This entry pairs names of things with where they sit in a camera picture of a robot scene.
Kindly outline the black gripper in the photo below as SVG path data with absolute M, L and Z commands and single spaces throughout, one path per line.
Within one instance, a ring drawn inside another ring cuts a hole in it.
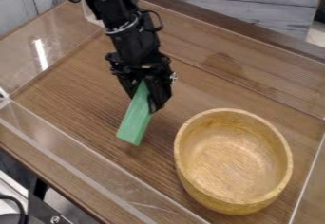
M 125 62 L 120 54 L 114 52 L 106 55 L 106 60 L 112 64 L 113 75 L 117 76 L 130 98 L 134 98 L 140 82 L 145 80 L 150 112 L 158 112 L 173 96 L 174 75 L 170 58 L 157 52 L 133 64 Z

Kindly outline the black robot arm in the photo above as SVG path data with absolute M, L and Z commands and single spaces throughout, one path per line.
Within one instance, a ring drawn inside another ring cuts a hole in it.
M 104 22 L 106 35 L 114 45 L 106 60 L 113 74 L 129 94 L 136 97 L 140 84 L 149 90 L 146 101 L 152 113 L 158 112 L 172 98 L 173 74 L 170 58 L 161 52 L 158 32 L 150 13 L 138 0 L 86 0 L 96 18 Z

